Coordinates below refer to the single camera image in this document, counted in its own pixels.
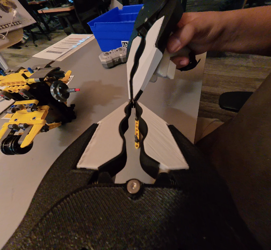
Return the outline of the person's right hand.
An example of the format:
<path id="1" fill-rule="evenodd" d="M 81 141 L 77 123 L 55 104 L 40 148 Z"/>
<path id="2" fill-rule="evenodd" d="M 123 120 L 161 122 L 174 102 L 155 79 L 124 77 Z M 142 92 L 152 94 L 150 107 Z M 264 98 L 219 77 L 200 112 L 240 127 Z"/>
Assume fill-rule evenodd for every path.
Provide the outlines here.
<path id="1" fill-rule="evenodd" d="M 215 11 L 183 13 L 176 31 L 168 39 L 167 51 L 173 54 L 184 47 L 196 55 L 212 51 L 215 15 Z"/>

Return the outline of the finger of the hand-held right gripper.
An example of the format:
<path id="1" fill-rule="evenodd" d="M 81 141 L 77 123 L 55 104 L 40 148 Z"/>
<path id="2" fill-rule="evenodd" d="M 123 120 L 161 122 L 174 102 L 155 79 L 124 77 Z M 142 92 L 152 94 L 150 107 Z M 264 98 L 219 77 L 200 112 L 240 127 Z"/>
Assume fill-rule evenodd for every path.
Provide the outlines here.
<path id="1" fill-rule="evenodd" d="M 128 85 L 128 98 L 129 101 L 133 100 L 133 77 L 137 70 L 139 59 L 144 50 L 144 39 L 136 36 L 131 42 L 129 56 L 127 58 L 127 85 Z"/>
<path id="2" fill-rule="evenodd" d="M 160 32 L 164 16 L 159 18 L 145 37 L 145 45 L 143 52 L 139 58 L 136 72 L 132 78 L 133 101 L 136 101 L 140 91 L 144 91 L 151 76 L 157 68 L 162 58 L 162 52 L 155 46 Z"/>

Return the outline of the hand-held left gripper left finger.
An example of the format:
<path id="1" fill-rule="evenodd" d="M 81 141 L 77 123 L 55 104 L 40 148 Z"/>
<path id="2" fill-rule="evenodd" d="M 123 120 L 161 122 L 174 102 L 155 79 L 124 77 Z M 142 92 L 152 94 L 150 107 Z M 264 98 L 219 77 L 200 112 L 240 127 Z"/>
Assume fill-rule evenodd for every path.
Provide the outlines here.
<path id="1" fill-rule="evenodd" d="M 124 133 L 128 129 L 130 102 L 125 102 L 97 124 L 77 163 L 77 169 L 108 172 L 114 177 L 127 161 Z"/>

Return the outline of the yellow black toy brick vehicle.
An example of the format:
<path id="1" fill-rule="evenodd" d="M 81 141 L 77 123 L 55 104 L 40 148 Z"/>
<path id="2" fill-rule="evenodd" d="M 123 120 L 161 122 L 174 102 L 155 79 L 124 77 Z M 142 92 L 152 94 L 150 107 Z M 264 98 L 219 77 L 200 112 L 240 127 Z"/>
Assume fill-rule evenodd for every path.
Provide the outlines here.
<path id="1" fill-rule="evenodd" d="M 39 133 L 48 132 L 76 119 L 75 104 L 67 99 L 80 89 L 69 88 L 71 70 L 60 67 L 1 69 L 1 99 L 14 101 L 4 113 L 11 115 L 1 131 L 1 152 L 22 155 L 33 147 Z"/>

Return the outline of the blue plastic bin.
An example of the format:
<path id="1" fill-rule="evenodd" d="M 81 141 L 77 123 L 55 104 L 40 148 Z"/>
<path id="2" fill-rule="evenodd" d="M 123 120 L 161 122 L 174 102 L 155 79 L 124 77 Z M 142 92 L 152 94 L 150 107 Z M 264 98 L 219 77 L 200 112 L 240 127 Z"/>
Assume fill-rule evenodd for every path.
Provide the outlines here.
<path id="1" fill-rule="evenodd" d="M 101 51 L 127 46 L 134 23 L 143 4 L 123 6 L 109 10 L 88 22 Z"/>

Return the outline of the toy instruction booklet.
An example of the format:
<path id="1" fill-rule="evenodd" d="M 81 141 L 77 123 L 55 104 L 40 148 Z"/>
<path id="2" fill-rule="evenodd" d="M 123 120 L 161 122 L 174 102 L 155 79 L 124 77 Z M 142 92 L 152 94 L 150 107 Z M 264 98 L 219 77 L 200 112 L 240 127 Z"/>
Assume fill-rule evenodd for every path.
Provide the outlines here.
<path id="1" fill-rule="evenodd" d="M 0 33 L 13 31 L 36 23 L 18 0 L 0 0 Z"/>

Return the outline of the grey toy remote control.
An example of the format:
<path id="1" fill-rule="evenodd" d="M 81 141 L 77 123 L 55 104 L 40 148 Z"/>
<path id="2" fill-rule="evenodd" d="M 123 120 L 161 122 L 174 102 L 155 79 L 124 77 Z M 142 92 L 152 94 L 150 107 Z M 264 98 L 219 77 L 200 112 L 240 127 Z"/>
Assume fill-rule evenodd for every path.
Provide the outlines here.
<path id="1" fill-rule="evenodd" d="M 127 47 L 112 49 L 99 55 L 99 59 L 104 68 L 109 69 L 127 62 Z"/>

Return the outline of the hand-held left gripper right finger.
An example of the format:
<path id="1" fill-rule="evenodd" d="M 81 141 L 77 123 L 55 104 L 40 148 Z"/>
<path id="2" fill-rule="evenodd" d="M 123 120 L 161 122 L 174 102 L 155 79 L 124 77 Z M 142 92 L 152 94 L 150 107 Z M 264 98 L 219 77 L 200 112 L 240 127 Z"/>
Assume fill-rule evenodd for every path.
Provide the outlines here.
<path id="1" fill-rule="evenodd" d="M 169 124 L 141 103 L 135 102 L 139 120 L 140 164 L 152 178 L 159 173 L 188 170 L 186 162 Z"/>

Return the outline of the person's right forearm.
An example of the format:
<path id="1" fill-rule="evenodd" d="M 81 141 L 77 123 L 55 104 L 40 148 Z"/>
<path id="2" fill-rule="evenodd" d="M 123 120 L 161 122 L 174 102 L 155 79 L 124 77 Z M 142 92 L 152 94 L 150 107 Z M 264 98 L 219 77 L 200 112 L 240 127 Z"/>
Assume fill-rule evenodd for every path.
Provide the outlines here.
<path id="1" fill-rule="evenodd" d="M 270 56 L 271 6 L 216 12 L 212 50 Z"/>

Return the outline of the white printed paper sheet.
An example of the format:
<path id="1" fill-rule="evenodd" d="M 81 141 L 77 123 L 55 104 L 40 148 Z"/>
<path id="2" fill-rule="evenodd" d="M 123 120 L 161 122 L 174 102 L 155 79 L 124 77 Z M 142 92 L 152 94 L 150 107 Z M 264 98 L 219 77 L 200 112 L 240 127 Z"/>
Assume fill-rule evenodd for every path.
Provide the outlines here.
<path id="1" fill-rule="evenodd" d="M 94 39 L 93 34 L 70 34 L 59 42 L 33 55 L 34 58 L 57 60 L 70 50 L 75 50 L 77 47 L 86 43 L 88 39 Z"/>

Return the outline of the yellow perforated toy beam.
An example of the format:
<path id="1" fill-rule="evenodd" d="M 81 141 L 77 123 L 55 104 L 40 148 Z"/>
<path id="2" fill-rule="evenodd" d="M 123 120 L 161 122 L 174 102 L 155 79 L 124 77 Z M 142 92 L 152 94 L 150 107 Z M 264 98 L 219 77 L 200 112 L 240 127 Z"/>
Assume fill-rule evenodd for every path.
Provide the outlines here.
<path id="1" fill-rule="evenodd" d="M 135 143 L 135 148 L 139 149 L 140 148 L 140 132 L 139 132 L 139 121 L 135 120 L 135 133 L 134 135 L 137 135 L 139 142 Z"/>

